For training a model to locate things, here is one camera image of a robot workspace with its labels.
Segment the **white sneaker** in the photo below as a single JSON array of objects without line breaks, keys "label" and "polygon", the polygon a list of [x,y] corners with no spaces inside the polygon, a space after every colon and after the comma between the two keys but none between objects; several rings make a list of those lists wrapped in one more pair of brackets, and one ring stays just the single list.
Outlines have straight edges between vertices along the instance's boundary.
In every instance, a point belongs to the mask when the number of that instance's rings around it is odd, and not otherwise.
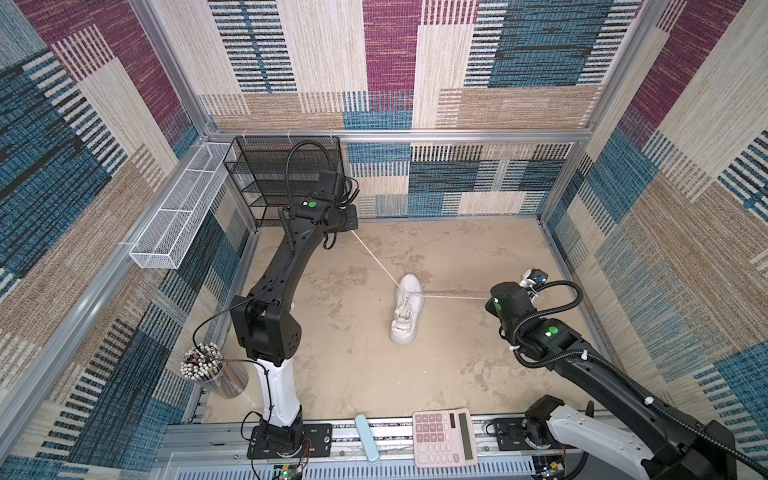
[{"label": "white sneaker", "polygon": [[404,275],[396,289],[396,307],[390,326],[390,338],[394,343],[407,345],[415,339],[424,301],[419,279],[411,273]]}]

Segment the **white shoelace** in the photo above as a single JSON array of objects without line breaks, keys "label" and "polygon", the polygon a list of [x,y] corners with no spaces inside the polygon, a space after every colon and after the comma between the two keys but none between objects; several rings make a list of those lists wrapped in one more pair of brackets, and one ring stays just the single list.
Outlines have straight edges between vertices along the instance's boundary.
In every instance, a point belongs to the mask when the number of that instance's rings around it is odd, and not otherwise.
[{"label": "white shoelace", "polygon": [[[374,260],[374,262],[383,270],[383,272],[386,274],[386,276],[395,283],[396,289],[401,281],[396,280],[395,276],[389,271],[387,267],[384,266],[383,262],[373,253],[373,251],[365,244],[365,242],[360,238],[360,236],[353,232],[354,238],[360,243],[360,245],[363,247],[363,249],[370,255],[370,257]],[[427,299],[443,299],[443,300],[469,300],[469,301],[480,301],[483,300],[483,297],[480,296],[474,296],[474,295],[468,295],[468,294],[439,294],[439,293],[427,293],[424,288],[424,298],[425,301]]]}]

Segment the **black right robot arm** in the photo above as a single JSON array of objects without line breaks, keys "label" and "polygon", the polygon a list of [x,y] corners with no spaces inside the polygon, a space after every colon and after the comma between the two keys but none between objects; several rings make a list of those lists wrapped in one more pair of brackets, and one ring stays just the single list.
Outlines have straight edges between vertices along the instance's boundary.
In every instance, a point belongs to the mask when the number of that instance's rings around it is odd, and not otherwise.
[{"label": "black right robot arm", "polygon": [[585,417],[560,400],[545,398],[545,429],[561,444],[576,447],[634,479],[734,479],[737,450],[733,433],[717,421],[704,424],[632,380],[599,354],[557,314],[577,307],[582,288],[569,303],[534,307],[531,296],[547,284],[526,288],[515,282],[493,286],[487,311],[499,319],[500,335],[516,360],[545,368],[578,386],[621,423],[616,429]]}]

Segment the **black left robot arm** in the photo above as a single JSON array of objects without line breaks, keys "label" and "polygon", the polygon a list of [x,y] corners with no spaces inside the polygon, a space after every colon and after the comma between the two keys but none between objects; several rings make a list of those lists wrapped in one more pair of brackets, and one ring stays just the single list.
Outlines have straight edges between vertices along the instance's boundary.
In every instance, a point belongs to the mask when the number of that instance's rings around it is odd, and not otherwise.
[{"label": "black left robot arm", "polygon": [[263,412],[250,444],[289,454],[304,444],[302,406],[295,391],[293,357],[302,327],[292,316],[295,291],[318,247],[332,249],[337,235],[357,228],[358,182],[323,171],[315,187],[280,213],[283,237],[262,277],[232,299],[230,315],[239,346],[254,364]]}]

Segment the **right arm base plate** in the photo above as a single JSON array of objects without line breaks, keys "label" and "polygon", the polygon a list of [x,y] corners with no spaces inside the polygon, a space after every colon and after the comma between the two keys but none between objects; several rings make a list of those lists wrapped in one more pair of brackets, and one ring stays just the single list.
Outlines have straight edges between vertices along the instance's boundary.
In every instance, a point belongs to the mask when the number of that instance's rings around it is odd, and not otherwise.
[{"label": "right arm base plate", "polygon": [[545,422],[525,417],[502,417],[490,421],[488,432],[501,451],[561,450]]}]

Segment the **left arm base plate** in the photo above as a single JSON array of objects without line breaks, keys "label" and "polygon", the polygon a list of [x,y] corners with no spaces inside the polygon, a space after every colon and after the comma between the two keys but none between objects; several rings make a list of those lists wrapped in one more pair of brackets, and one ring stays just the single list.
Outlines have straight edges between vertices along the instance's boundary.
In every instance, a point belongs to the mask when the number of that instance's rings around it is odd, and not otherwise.
[{"label": "left arm base plate", "polygon": [[328,458],[331,454],[332,431],[330,423],[296,424],[290,427],[258,425],[249,439],[247,458]]}]

